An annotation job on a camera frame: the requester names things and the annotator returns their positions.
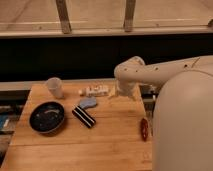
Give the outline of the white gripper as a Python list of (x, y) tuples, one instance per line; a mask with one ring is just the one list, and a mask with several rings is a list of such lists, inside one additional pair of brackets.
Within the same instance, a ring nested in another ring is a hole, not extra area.
[(115, 84), (115, 94), (117, 96), (126, 96), (129, 98), (133, 98), (134, 88), (135, 88), (135, 83), (117, 80)]

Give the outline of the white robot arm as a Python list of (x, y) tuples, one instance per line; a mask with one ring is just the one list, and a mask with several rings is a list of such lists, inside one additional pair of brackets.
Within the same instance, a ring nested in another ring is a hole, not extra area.
[(159, 90), (153, 111), (152, 171), (213, 171), (213, 55), (147, 65), (138, 56), (114, 69), (115, 92), (137, 83)]

